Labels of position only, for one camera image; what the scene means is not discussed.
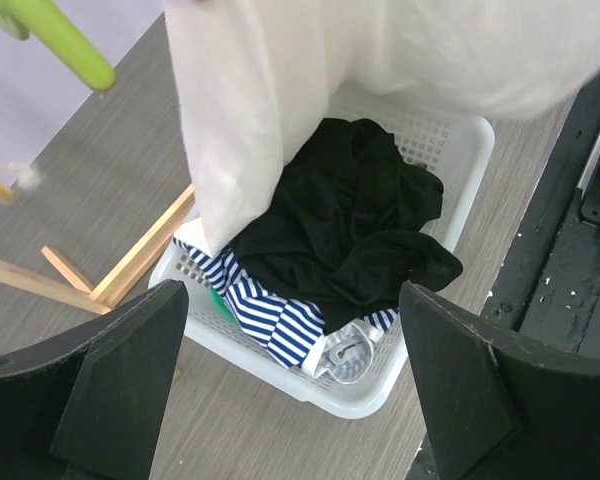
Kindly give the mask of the blue striped tank top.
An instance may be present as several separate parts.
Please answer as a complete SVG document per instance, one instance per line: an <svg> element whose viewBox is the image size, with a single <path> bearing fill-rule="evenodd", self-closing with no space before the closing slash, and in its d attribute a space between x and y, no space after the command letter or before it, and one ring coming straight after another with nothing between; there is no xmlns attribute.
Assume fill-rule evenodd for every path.
<svg viewBox="0 0 600 480"><path fill-rule="evenodd" d="M315 304L265 289L238 265L230 249L211 258L179 239L174 244L200 269L203 282L224 298L243 333L281 366L298 367L313 379L326 375L340 384L359 382L371 367L376 344L399 313L397 308L380 310L326 335Z"/></svg>

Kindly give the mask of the green tank top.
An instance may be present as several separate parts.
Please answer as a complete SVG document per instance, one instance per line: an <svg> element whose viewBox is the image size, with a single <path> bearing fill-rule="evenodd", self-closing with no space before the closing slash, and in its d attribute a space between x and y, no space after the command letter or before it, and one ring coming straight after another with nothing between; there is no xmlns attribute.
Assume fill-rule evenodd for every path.
<svg viewBox="0 0 600 480"><path fill-rule="evenodd" d="M227 307L224 298L213 288L209 289L209 293L211 300L218 312L221 313L230 324L238 326L238 322L236 321L230 309Z"/></svg>

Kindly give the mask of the lime green hanger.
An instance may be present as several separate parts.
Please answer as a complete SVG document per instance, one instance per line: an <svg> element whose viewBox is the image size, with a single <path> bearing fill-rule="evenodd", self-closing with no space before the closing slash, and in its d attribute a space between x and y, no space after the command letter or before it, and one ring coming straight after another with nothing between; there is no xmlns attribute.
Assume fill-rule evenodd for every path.
<svg viewBox="0 0 600 480"><path fill-rule="evenodd" d="M33 34L92 91L117 81L113 66L50 0L0 0L0 30L25 41Z"/></svg>

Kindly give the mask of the white tank top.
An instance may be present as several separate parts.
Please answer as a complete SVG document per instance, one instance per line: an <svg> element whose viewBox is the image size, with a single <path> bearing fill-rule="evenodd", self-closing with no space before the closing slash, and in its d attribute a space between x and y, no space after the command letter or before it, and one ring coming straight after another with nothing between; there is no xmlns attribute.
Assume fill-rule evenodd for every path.
<svg viewBox="0 0 600 480"><path fill-rule="evenodd" d="M535 116L600 72L600 1L168 1L208 255L268 208L345 83L463 115Z"/></svg>

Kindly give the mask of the black tank top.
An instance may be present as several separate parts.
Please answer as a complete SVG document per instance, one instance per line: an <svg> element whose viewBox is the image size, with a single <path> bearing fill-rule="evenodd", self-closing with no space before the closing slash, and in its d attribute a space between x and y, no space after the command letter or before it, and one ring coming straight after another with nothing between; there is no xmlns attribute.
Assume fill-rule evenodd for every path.
<svg viewBox="0 0 600 480"><path fill-rule="evenodd" d="M264 288L315 304L331 334L397 307L406 281L440 291L460 276L461 261L422 231L440 217L443 193L374 121L327 118L230 248Z"/></svg>

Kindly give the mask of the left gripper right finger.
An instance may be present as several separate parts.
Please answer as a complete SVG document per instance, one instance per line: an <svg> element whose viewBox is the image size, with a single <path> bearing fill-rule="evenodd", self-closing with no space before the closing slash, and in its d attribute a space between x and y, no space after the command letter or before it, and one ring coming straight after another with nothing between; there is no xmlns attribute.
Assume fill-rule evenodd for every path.
<svg viewBox="0 0 600 480"><path fill-rule="evenodd" d="M482 319L419 285L403 299L458 324L488 351L488 367L454 362L434 389L417 386L442 479L600 479L600 360L548 346Z"/></svg>

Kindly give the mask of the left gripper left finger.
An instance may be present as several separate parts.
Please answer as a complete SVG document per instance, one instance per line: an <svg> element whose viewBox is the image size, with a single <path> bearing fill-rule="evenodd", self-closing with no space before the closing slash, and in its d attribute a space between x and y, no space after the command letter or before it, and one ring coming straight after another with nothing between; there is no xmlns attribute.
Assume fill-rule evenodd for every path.
<svg viewBox="0 0 600 480"><path fill-rule="evenodd" d="M149 477L187 320L167 280L0 356L0 479Z"/></svg>

